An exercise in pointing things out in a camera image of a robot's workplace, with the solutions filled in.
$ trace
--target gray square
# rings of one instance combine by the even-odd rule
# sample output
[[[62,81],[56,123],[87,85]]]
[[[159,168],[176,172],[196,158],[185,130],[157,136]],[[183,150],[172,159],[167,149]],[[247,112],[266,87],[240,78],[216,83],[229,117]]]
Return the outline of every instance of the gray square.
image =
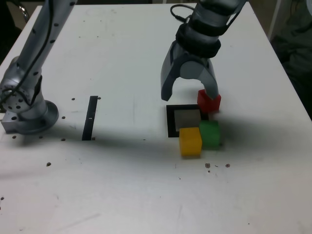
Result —
[[[179,132],[180,128],[199,127],[201,121],[200,111],[197,110],[174,110],[175,112],[175,130]]]

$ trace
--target gray robot arm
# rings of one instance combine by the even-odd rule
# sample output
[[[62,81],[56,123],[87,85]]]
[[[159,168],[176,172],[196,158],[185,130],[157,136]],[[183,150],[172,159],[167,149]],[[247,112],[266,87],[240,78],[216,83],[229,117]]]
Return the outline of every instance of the gray robot arm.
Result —
[[[246,0],[201,0],[188,23],[180,25],[175,41],[161,69],[161,98],[168,101],[178,77],[198,79],[207,96],[215,99],[218,86],[210,58],[214,57],[223,35],[236,19]]]
[[[55,124],[58,109],[41,92],[41,67],[77,0],[46,0],[19,57],[0,83],[7,133],[33,134]]]

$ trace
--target white table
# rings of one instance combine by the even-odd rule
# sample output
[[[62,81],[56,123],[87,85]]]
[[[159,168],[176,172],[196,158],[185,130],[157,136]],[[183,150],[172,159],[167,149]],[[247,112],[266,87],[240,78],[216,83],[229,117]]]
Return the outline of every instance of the white table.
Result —
[[[224,149],[180,158],[165,106],[196,104],[203,87],[178,79],[160,98],[180,25],[169,8],[75,6],[42,68],[43,95],[66,119],[43,139],[0,128],[1,234],[312,232],[311,121],[248,3],[212,59]],[[90,95],[101,97],[96,140],[81,141]]]

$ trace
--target black cable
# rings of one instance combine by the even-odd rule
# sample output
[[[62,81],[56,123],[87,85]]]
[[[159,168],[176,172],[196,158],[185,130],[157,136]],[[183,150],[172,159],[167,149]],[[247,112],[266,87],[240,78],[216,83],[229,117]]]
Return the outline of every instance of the black cable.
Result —
[[[184,4],[176,4],[176,5],[173,5],[172,7],[170,7],[170,13],[171,13],[171,15],[173,15],[178,21],[181,21],[181,22],[183,22],[183,23],[186,23],[187,19],[188,19],[189,17],[191,17],[191,15],[189,15],[189,16],[186,17],[186,18],[184,18],[184,17],[182,17],[182,16],[177,16],[177,15],[173,12],[173,9],[174,9],[175,7],[178,7],[178,6],[180,6],[180,7],[186,7],[186,8],[189,8],[189,9],[191,9],[191,10],[194,10],[194,8],[191,7],[191,6],[188,6],[188,5],[184,5]]]
[[[26,70],[23,78],[21,79],[21,81],[17,84],[17,86],[14,88],[14,89],[6,89],[5,91],[11,91],[4,99],[2,99],[0,101],[0,105],[2,105],[3,103],[5,103],[9,97],[11,97],[13,95],[13,93],[17,92],[17,90],[23,85],[23,83],[25,82],[28,74],[30,73],[31,69],[33,68],[33,66],[35,65],[35,63],[37,62],[38,58],[40,57],[40,55],[42,54],[44,48],[46,47],[47,43],[48,43],[48,40],[49,40],[49,37],[50,37],[50,34],[51,34],[51,29],[52,29],[52,23],[53,23],[53,14],[54,14],[54,11],[53,11],[53,0],[48,0],[49,1],[49,28],[48,28],[48,32],[47,32],[47,36],[44,40],[44,43],[42,45],[42,47],[40,48],[38,54],[36,55],[35,59],[32,61],[32,63],[30,64],[29,68]],[[27,99],[26,99],[26,96],[25,95],[21,95],[24,99],[24,101],[26,102],[26,104],[28,106],[30,106],[31,104],[28,103]]]

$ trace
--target cube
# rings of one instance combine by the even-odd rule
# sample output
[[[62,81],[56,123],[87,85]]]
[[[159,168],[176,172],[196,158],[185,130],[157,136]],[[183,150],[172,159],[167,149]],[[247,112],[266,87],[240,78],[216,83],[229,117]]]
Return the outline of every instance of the cube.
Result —
[[[218,149],[220,147],[220,128],[217,121],[203,120],[199,124],[203,149]]]
[[[210,97],[207,96],[204,89],[198,91],[197,104],[203,113],[207,114],[219,111],[220,102],[221,102],[220,95],[218,95],[215,99],[212,100]]]
[[[199,128],[181,128],[179,144],[183,158],[199,158],[202,146]]]

